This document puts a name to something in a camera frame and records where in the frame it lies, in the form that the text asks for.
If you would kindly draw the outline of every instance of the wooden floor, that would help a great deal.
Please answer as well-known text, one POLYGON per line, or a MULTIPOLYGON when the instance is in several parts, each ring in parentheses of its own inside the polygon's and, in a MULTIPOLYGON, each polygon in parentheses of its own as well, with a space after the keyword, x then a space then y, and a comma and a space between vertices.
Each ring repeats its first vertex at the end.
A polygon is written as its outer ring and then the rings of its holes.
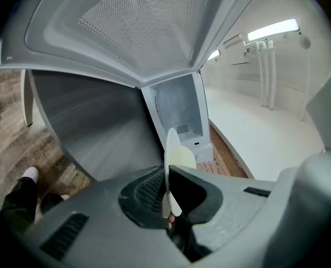
POLYGON ((212 162, 199 163, 196 165, 196 168, 213 174, 247 178, 230 149, 212 126, 210 126, 210 134, 214 148, 214 160, 212 162))
MULTIPOLYGON (((246 178, 229 148, 211 129, 214 161, 198 165, 198 169, 221 175, 246 178)), ((0 208, 8 194, 30 167, 38 168, 39 202, 47 192, 73 195, 90 184, 56 145, 37 110, 33 124, 26 127, 20 100, 20 72, 0 71, 0 208)))

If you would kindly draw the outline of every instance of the white wall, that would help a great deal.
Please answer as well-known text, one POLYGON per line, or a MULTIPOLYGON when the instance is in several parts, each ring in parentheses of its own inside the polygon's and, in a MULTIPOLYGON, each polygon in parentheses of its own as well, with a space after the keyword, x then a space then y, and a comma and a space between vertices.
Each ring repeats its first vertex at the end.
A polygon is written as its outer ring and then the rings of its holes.
MULTIPOLYGON (((300 32, 309 37, 311 47, 299 46, 299 33, 276 35, 268 40, 275 43, 277 94, 275 106, 300 116, 306 84, 306 63, 310 59, 310 95, 315 95, 328 80, 331 71, 331 27, 313 0, 253 0, 223 41, 238 34, 247 34, 275 22, 296 18, 300 32)), ((260 98, 260 75, 257 55, 243 56, 242 44, 218 49, 218 61, 209 60, 202 68, 206 87, 226 88, 260 98), (249 62, 250 64, 232 65, 249 62)))

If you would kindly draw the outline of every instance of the ceiling light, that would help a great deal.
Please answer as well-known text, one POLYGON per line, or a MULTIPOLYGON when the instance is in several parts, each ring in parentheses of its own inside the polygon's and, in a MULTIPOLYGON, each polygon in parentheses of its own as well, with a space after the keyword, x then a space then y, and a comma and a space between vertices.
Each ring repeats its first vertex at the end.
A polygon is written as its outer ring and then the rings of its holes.
POLYGON ((214 57, 216 57, 216 56, 219 56, 220 55, 220 51, 219 50, 216 50, 215 52, 213 52, 212 54, 211 54, 211 56, 208 58, 208 60, 210 60, 210 59, 212 59, 212 58, 214 58, 214 57))
POLYGON ((253 31, 251 33, 248 33, 248 40, 249 41, 258 40, 266 36, 271 36, 284 32, 292 32, 297 30, 299 30, 299 26, 296 19, 293 18, 278 23, 274 23, 269 26, 260 28, 256 31, 253 31))

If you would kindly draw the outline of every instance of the wooden plank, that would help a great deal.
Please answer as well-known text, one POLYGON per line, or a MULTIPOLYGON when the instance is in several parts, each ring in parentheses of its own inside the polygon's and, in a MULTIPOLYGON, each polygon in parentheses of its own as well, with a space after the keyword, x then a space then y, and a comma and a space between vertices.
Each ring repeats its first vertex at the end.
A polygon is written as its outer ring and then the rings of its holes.
POLYGON ((215 144, 213 144, 213 148, 214 148, 214 152, 215 152, 215 155, 216 155, 216 157, 217 157, 217 160, 218 160, 218 162, 219 162, 219 164, 220 164, 220 166, 221 166, 221 168, 222 168, 222 171, 224 172, 224 175, 226 175, 226 176, 231 176, 231 173, 230 173, 230 171, 228 170, 228 168, 227 168, 227 166, 226 166, 224 160, 222 159, 221 154, 220 154, 219 151, 217 150, 215 144))
POLYGON ((71 162, 56 144, 53 144, 52 151, 46 152, 37 162, 40 162, 40 159, 45 159, 42 160, 45 163, 45 167, 43 169, 44 174, 41 175, 41 178, 39 177, 37 188, 39 190, 39 196, 43 197, 49 192, 49 188, 60 179, 64 170, 66 170, 71 162))
POLYGON ((210 162, 205 162, 206 172, 212 173, 210 162))
POLYGON ((215 154, 215 151, 214 151, 214 163, 216 165, 216 168, 217 168, 217 172, 219 173, 219 175, 225 175, 220 163, 219 163, 219 160, 218 160, 218 156, 215 154))
POLYGON ((76 175, 79 173, 79 170, 75 167, 74 164, 70 164, 64 173, 61 175, 59 181, 62 182, 66 187, 73 186, 73 180, 76 175))
POLYGON ((210 166, 211 166, 212 172, 214 174, 219 174, 219 171, 217 170, 217 167, 216 167, 216 164, 214 161, 210 162, 210 166))
POLYGON ((79 187, 78 187, 77 193, 78 193, 80 190, 82 190, 82 189, 88 187, 91 183, 92 183, 91 179, 88 178, 86 175, 83 175, 83 180, 81 181, 81 183, 80 183, 80 185, 79 185, 79 187))
POLYGON ((200 163, 200 171, 206 172, 205 163, 200 163))
POLYGON ((225 144, 225 142, 222 140, 220 135, 218 135, 218 133, 212 126, 210 126, 210 134, 213 145, 214 147, 216 147, 223 162, 226 164, 226 167, 228 168, 230 175, 238 178, 247 178, 245 172, 238 166, 229 147, 225 144))

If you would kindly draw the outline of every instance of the white sneaker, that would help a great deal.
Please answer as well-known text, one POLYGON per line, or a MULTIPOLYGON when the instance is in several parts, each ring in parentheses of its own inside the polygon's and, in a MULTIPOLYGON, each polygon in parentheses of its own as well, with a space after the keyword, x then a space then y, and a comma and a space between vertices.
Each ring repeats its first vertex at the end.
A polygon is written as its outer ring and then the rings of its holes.
POLYGON ((61 197, 62 197, 64 200, 67 200, 67 199, 70 198, 70 196, 69 196, 68 194, 63 194, 61 197))
POLYGON ((24 177, 24 176, 32 179, 35 182, 35 184, 37 184, 37 178, 39 177, 39 171, 35 167, 30 167, 23 173, 22 177, 24 177))

